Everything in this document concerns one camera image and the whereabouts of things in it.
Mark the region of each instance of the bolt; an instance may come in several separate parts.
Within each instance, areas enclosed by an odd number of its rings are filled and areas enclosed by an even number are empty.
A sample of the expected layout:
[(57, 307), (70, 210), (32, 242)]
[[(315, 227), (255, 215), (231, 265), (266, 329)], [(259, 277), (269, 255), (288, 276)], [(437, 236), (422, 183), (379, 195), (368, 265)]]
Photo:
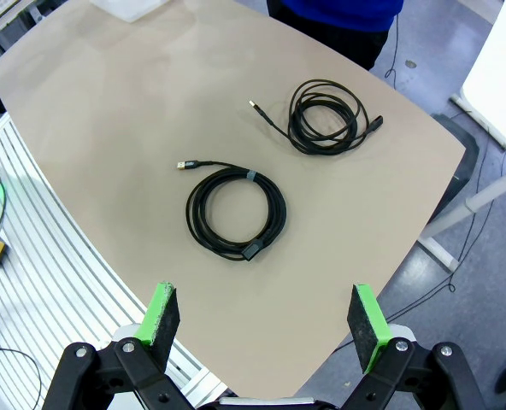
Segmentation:
[(79, 349), (75, 352), (76, 357), (84, 357), (86, 353), (88, 353), (88, 351), (86, 350), (86, 348), (79, 348)]
[(122, 346), (122, 350), (126, 353), (131, 353), (133, 350), (135, 350), (135, 346), (133, 343), (126, 343), (124, 346)]
[(400, 340), (399, 342), (396, 343), (396, 349), (399, 350), (400, 352), (404, 352), (408, 348), (409, 345), (407, 344), (407, 342), (404, 342), (403, 340)]
[(452, 354), (452, 348), (450, 348), (449, 346), (443, 346), (441, 348), (441, 354), (443, 356), (450, 356)]

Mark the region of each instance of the white slatted panel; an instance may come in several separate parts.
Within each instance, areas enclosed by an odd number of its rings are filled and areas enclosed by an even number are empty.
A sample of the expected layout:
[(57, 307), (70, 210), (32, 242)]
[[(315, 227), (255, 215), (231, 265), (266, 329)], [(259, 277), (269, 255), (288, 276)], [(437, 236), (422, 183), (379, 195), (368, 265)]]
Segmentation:
[[(36, 359), (44, 399), (68, 344), (100, 349), (121, 326), (141, 322), (145, 308), (62, 206), (7, 114), (0, 119), (0, 177), (8, 198), (0, 233), (8, 245), (0, 266), (0, 347)], [(227, 388), (177, 341), (168, 375), (194, 406)], [(37, 392), (32, 364), (0, 352), (0, 395), (10, 408), (31, 409)]]

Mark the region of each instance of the concrete floor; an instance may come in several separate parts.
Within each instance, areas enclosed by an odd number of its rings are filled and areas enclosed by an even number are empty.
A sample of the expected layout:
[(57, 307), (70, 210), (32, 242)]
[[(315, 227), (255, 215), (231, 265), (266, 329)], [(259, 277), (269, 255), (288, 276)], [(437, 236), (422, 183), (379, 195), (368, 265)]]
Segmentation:
[[(238, 0), (266, 13), (262, 0)], [(457, 92), (479, 54), (491, 25), (457, 0), (406, 0), (400, 15), (396, 88), (427, 113), (452, 116), (460, 110), (448, 101)], [(396, 28), (372, 73), (384, 79), (391, 65)], [(488, 149), (480, 177), (480, 187), (500, 175), (503, 152), (466, 115), (455, 121), (470, 132), (481, 148), (472, 181), (450, 205), (475, 192), (476, 177), (485, 147)], [(506, 156), (503, 164), (506, 171)], [(471, 239), (485, 219), (483, 209), (476, 220)], [(455, 225), (437, 239), (458, 255), (470, 219)], [(415, 245), (379, 296), (386, 315), (408, 305), (439, 281), (447, 272)], [(454, 280), (456, 292), (440, 292), (429, 302), (404, 315), (397, 322), (413, 330), (419, 343), (431, 348), (435, 343), (458, 343), (473, 369), (485, 403), (490, 409), (506, 409), (506, 393), (493, 392), (497, 376), (506, 367), (506, 195), (497, 199), (485, 229)], [(330, 356), (299, 390), (320, 400), (342, 405), (361, 379), (353, 346)], [(390, 409), (418, 408), (411, 395), (394, 395)]]

